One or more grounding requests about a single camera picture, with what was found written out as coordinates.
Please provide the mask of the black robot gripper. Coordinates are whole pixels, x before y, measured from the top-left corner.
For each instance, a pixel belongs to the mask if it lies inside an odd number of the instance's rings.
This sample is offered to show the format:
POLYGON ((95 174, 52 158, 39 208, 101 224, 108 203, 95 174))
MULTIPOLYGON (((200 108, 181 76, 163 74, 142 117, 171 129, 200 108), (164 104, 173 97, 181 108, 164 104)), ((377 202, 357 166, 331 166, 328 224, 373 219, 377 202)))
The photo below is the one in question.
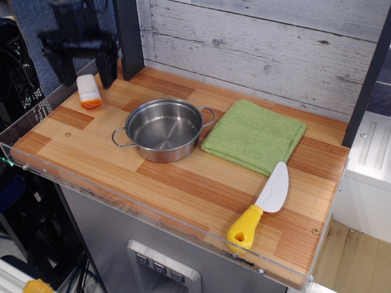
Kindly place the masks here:
POLYGON ((60 82, 69 87, 76 81, 74 57, 96 59, 102 85, 108 89, 117 79, 117 36, 102 30, 98 16, 109 8, 93 1, 48 1, 57 29, 38 34, 43 52, 60 82))

